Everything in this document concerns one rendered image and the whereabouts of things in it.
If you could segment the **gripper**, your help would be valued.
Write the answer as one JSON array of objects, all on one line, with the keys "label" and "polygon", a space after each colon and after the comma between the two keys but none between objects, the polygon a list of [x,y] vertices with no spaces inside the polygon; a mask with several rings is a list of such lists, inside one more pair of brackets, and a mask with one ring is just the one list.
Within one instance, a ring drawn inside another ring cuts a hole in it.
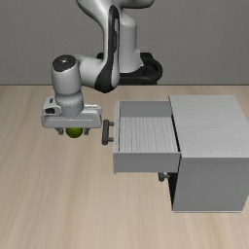
[{"label": "gripper", "polygon": [[61,107],[56,104],[53,96],[45,98],[42,106],[41,123],[43,127],[55,128],[63,135],[64,128],[79,127],[84,135],[89,135],[91,128],[100,128],[102,124],[102,108],[96,104],[86,104],[83,111],[76,117],[67,118],[62,115]]}]

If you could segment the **green lime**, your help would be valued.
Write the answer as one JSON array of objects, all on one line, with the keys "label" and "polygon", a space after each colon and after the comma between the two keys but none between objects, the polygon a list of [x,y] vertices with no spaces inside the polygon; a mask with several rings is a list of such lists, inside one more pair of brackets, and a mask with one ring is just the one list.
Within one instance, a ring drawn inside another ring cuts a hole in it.
[{"label": "green lime", "polygon": [[68,127],[66,128],[66,134],[70,138],[78,138],[83,134],[83,130],[78,127]]}]

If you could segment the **grey cabinet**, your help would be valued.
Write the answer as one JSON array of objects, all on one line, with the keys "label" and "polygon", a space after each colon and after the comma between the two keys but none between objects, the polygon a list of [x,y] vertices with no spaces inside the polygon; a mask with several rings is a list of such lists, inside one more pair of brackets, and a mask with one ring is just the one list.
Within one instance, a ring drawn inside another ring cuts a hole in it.
[{"label": "grey cabinet", "polygon": [[232,95],[171,95],[181,158],[174,212],[240,212],[249,196],[249,122]]}]

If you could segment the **open grey drawer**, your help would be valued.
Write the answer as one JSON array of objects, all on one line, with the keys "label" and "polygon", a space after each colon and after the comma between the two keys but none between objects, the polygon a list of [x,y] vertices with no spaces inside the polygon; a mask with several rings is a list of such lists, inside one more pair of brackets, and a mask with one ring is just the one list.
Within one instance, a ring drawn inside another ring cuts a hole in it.
[{"label": "open grey drawer", "polygon": [[169,101],[115,103],[115,119],[103,121],[102,144],[113,143],[113,170],[176,173],[180,150]]}]

